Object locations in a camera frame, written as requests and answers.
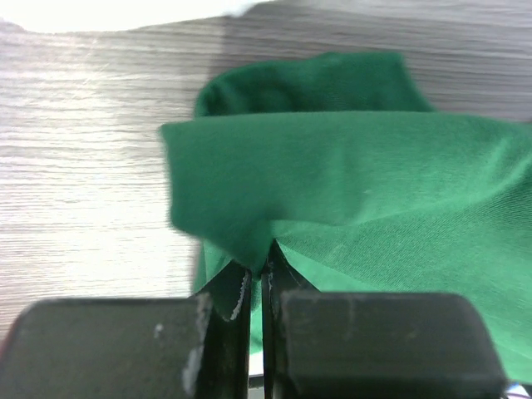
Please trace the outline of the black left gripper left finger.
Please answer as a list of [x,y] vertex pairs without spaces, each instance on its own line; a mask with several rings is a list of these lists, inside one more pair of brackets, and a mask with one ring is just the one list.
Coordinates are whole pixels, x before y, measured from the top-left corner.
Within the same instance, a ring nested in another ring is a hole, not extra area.
[[1,348],[4,398],[245,398],[251,277],[228,264],[188,298],[34,303]]

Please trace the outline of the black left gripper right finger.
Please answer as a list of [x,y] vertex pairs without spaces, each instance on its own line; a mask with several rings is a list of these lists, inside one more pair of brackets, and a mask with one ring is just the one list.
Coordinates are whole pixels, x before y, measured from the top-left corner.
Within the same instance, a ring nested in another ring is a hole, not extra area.
[[452,293],[321,292],[273,244],[262,271],[267,398],[499,398],[505,370]]

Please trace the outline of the green t-shirt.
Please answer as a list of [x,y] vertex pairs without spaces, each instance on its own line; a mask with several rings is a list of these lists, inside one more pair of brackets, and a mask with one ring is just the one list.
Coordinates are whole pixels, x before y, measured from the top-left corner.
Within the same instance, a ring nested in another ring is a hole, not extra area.
[[272,243],[324,291],[450,292],[531,380],[531,126],[436,110],[396,53],[258,62],[164,124],[194,290]]

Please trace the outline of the white t-shirt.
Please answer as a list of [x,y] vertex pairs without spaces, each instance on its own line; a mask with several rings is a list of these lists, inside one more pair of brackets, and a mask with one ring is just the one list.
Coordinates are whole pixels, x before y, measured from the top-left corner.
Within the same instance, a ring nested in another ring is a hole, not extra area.
[[29,32],[119,32],[210,17],[240,17],[254,0],[1,0],[1,19]]

